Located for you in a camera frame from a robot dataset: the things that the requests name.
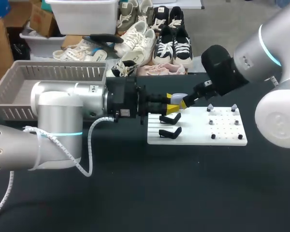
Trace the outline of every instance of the label sticker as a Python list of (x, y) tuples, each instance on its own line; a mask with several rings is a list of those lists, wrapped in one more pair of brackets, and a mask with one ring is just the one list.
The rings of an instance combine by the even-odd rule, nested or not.
[(164, 13), (164, 7), (159, 7), (159, 8), (158, 8), (158, 12), (160, 12), (160, 13)]
[(89, 93), (96, 93), (99, 86), (89, 86)]
[(135, 58), (133, 58), (133, 61), (138, 61), (139, 58), (139, 56), (136, 56)]
[(121, 109), (120, 110), (120, 115), (122, 117), (130, 117), (130, 110), (129, 109)]

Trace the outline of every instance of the screw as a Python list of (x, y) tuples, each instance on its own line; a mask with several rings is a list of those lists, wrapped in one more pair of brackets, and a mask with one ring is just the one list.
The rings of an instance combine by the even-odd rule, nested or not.
[(236, 109), (237, 109), (237, 105), (234, 104), (234, 105), (231, 107), (231, 111), (232, 111), (232, 112), (235, 112)]
[(212, 104), (209, 104), (208, 107), (207, 107), (207, 112), (211, 112), (211, 110), (213, 109), (213, 105)]

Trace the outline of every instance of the black holder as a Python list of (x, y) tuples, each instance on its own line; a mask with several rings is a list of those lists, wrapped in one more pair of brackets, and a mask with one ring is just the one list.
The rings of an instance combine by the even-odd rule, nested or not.
[(176, 139), (180, 133), (182, 132), (182, 128), (179, 127), (177, 128), (177, 130), (172, 133), (172, 132), (169, 132), (167, 130), (159, 130), (159, 135), (160, 135), (160, 138), (169, 138), (169, 139)]
[(175, 125), (180, 120), (181, 117), (182, 117), (182, 114), (178, 113), (175, 118), (169, 118), (167, 116), (160, 116), (159, 120), (160, 120), (160, 123)]

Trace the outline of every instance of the black sneaker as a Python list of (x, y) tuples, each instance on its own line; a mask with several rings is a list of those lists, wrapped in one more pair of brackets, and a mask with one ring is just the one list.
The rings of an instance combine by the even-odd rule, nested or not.
[(173, 34), (172, 30), (165, 26), (157, 38), (153, 52), (154, 64), (172, 63), (173, 59)]
[(177, 30), (180, 27), (185, 27), (184, 13), (179, 6), (173, 7), (171, 10), (169, 27), (173, 30)]
[(169, 8), (160, 6), (154, 8), (154, 19), (151, 29), (155, 31), (156, 36), (159, 36), (161, 29), (169, 24)]
[(141, 50), (126, 53), (120, 61), (106, 72), (107, 77), (130, 76), (145, 59)]
[(185, 28), (179, 28), (174, 37), (174, 65), (182, 64), (186, 69), (192, 64), (193, 54), (190, 37)]

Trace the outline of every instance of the cardboard box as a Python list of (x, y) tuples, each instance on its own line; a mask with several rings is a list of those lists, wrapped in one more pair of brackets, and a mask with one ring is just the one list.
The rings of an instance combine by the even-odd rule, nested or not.
[(57, 23), (54, 14), (42, 10), (41, 3), (37, 2), (32, 4), (30, 27), (36, 30), (40, 35), (49, 38), (56, 30)]
[(19, 32), (29, 20), (31, 3), (11, 2), (11, 11), (0, 19), (0, 80), (14, 62), (11, 43), (17, 43)]

